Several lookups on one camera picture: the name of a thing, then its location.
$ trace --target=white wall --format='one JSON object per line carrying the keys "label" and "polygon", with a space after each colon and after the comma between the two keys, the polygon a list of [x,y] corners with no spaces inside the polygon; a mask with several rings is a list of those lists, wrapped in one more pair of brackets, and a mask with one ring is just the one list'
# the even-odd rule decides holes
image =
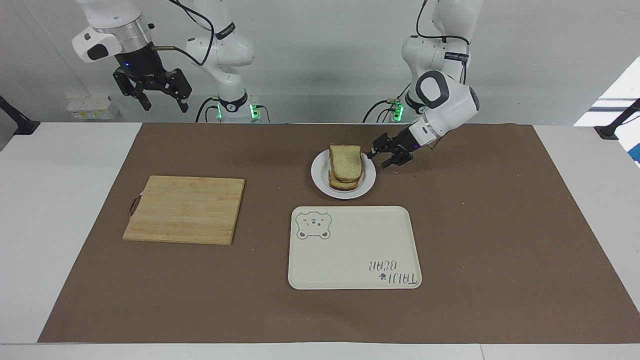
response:
{"label": "white wall", "polygon": [[[168,1],[137,2],[157,26],[157,45],[183,45],[204,33]],[[241,72],[275,121],[360,121],[374,101],[395,97],[409,82],[400,49],[414,31],[420,0],[227,3],[257,48],[255,63]],[[433,29],[433,3],[425,33]],[[75,55],[71,38],[87,24],[74,0],[0,6],[0,94],[34,119],[69,121],[65,95],[88,91],[112,95],[125,121],[187,122],[214,93],[183,56],[163,53],[165,67],[182,68],[194,88],[191,109],[183,115],[173,99],[157,95],[144,112],[119,95],[114,59],[85,64]],[[485,0],[468,76],[481,100],[473,121],[573,124],[640,55],[638,19],[637,0]]]}

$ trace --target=white plate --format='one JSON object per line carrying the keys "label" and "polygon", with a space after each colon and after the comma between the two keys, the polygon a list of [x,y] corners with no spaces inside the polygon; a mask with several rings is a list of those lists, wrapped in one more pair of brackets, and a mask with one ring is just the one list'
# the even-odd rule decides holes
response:
{"label": "white plate", "polygon": [[311,178],[314,180],[314,184],[323,193],[336,199],[355,199],[366,194],[373,184],[376,182],[376,167],[373,165],[373,161],[367,158],[367,155],[360,154],[362,157],[362,177],[358,183],[358,187],[354,190],[340,191],[329,186],[329,149],[321,152],[314,159],[311,164]]}
{"label": "white plate", "polygon": [[297,290],[415,289],[422,273],[399,206],[300,207],[291,214],[289,284]]}

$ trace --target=bear drawing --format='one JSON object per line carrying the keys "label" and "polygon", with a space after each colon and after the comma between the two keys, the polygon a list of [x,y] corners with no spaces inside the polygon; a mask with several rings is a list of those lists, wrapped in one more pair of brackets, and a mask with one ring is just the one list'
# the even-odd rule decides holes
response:
{"label": "bear drawing", "polygon": [[327,213],[315,211],[300,213],[296,216],[296,224],[298,225],[297,235],[300,240],[304,240],[309,236],[318,236],[322,240],[327,240],[331,236],[329,231],[331,215]]}

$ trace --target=stack of bread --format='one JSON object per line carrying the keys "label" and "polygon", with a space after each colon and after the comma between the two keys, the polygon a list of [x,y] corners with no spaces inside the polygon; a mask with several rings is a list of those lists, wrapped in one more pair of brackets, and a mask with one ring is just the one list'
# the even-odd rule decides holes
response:
{"label": "stack of bread", "polygon": [[329,146],[329,186],[340,191],[358,188],[362,178],[362,157],[359,145]]}

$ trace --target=brown table mat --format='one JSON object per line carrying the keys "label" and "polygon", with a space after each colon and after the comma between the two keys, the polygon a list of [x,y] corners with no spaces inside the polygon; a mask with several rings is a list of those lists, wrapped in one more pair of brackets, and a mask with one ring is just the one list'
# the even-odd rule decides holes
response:
{"label": "brown table mat", "polygon": [[[356,200],[313,185],[329,143],[400,129],[142,125],[39,341],[640,343],[639,313],[531,126],[464,125]],[[150,175],[245,179],[233,245],[123,241]],[[411,214],[422,286],[289,286],[294,208],[376,205]]]}

